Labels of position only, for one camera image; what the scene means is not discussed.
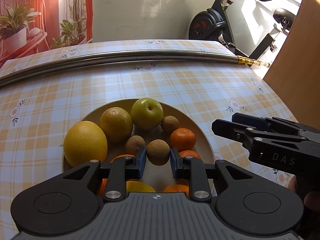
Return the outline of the person's right hand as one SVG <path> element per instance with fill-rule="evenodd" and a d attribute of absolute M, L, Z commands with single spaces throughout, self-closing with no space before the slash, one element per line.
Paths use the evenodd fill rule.
<path fill-rule="evenodd" d="M 306 176 L 293 176 L 287 186 L 302 199 L 311 210 L 319 211 L 319 181 L 311 181 Z"/>

